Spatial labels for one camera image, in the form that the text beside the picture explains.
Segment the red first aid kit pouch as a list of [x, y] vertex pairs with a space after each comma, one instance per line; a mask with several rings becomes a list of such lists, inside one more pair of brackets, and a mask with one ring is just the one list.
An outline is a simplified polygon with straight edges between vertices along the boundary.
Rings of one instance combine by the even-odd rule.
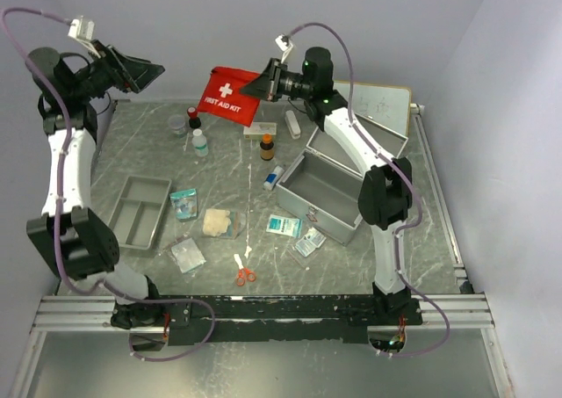
[[243, 95], [241, 88], [258, 76], [258, 73], [244, 69], [214, 67], [199, 100], [198, 112], [209, 113], [249, 127], [254, 120], [260, 100]]

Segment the teal bandage packet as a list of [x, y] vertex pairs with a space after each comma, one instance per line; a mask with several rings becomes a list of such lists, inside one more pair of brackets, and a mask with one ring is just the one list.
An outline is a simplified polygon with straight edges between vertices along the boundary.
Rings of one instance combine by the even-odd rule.
[[188, 221], [198, 216], [197, 190], [188, 189], [172, 192], [169, 195], [170, 203], [179, 221]]

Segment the orange handled scissors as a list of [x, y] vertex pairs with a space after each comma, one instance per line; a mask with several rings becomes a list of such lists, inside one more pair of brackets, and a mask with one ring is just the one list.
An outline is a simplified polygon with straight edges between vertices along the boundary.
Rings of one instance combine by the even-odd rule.
[[239, 254], [234, 254], [234, 261], [238, 266], [238, 273], [235, 281], [237, 286], [244, 286], [247, 282], [256, 281], [256, 274], [243, 264]]

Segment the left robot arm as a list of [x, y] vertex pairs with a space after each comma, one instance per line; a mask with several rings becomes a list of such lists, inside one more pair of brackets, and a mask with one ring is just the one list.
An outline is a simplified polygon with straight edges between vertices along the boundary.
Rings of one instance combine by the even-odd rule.
[[99, 40], [91, 48], [90, 60], [78, 70], [51, 47], [25, 55], [41, 91], [38, 109], [51, 152], [46, 201], [39, 217], [26, 223], [26, 233], [69, 290], [89, 295], [104, 286], [113, 294], [112, 326], [152, 327], [165, 313], [155, 283], [121, 261], [116, 235], [91, 208], [91, 165], [97, 148], [97, 112], [91, 101], [111, 88], [140, 93], [165, 68]]

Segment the white red medicine box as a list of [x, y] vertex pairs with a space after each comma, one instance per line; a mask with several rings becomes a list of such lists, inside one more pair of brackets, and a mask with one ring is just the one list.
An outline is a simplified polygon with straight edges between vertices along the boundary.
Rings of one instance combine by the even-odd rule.
[[275, 138], [277, 136], [277, 124], [275, 122], [254, 121], [250, 126], [243, 128], [242, 134], [246, 140], [261, 140], [266, 134]]

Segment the brown medicine bottle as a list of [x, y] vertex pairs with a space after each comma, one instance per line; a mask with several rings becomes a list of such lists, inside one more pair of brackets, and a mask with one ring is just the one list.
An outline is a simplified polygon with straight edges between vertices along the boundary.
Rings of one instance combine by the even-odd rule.
[[260, 141], [260, 157], [264, 161], [271, 160], [275, 155], [275, 144], [271, 134], [264, 134]]

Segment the black bottle red cap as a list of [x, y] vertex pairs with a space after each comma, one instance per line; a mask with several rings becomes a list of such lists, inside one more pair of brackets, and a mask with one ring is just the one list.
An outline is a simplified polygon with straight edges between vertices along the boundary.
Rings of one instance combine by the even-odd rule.
[[188, 116], [188, 124], [191, 129], [200, 129], [202, 126], [201, 119], [198, 116], [198, 109], [190, 106], [186, 110]]

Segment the white blue tube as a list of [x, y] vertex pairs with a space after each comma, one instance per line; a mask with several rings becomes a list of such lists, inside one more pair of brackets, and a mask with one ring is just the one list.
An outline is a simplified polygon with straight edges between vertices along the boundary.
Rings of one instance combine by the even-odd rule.
[[265, 178], [263, 188], [267, 191], [272, 191], [284, 172], [285, 169], [282, 166], [276, 166]]

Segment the grey metal case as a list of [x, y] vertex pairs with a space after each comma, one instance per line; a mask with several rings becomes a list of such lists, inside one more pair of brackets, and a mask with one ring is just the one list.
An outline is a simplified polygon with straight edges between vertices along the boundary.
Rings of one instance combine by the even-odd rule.
[[347, 245], [363, 220], [357, 207], [362, 182], [342, 147], [316, 128], [277, 183], [277, 202], [322, 234]]

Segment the small whiteboard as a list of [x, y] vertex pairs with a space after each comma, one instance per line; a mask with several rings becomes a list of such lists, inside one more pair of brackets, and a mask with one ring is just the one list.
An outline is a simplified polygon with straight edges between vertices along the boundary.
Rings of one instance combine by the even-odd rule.
[[383, 127], [407, 136], [412, 104], [410, 88], [353, 83], [350, 103], [355, 114], [369, 117]]

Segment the grey plastic divided tray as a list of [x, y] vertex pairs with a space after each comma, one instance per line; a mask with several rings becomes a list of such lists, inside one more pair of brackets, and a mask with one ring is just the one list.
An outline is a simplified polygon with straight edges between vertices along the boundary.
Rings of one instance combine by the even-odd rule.
[[121, 249], [146, 252], [154, 246], [171, 186], [168, 178], [126, 178], [107, 222]]

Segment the teal white wipes packet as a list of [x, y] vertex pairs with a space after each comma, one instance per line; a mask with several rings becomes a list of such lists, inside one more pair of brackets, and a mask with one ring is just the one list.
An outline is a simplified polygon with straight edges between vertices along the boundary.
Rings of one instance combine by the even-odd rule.
[[266, 232], [276, 235], [285, 235], [292, 238], [297, 238], [300, 236], [302, 229], [302, 220], [298, 218], [283, 217], [275, 214], [271, 214]]

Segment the blue white sachet packet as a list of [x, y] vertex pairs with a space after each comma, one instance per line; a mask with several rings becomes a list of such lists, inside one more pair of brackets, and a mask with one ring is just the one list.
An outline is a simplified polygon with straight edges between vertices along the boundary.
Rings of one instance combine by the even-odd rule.
[[302, 256], [308, 257], [326, 241], [326, 236], [316, 228], [308, 231], [295, 243], [294, 249]]

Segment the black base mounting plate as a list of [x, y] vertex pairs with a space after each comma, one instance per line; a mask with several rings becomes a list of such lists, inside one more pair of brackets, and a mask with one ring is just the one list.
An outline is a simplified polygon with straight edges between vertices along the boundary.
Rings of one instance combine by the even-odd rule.
[[195, 295], [163, 296], [155, 304], [115, 305], [110, 324], [158, 328], [172, 346], [210, 343], [341, 340], [365, 344], [370, 327], [422, 323], [421, 306], [408, 291], [390, 296]]

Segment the aluminium frame rail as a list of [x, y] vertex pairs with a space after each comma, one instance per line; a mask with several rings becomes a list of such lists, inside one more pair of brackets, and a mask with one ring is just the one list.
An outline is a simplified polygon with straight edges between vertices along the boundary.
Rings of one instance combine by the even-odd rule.
[[[404, 317], [408, 326], [453, 329], [491, 328], [494, 319], [482, 294], [438, 294], [430, 304], [415, 296], [413, 310], [380, 316], [366, 303], [367, 296], [307, 295], [294, 297], [202, 296], [214, 309], [218, 322], [316, 323], [342, 322], [351, 327], [393, 329]], [[111, 296], [47, 296], [40, 301], [32, 326], [44, 331], [111, 329], [115, 301]]]

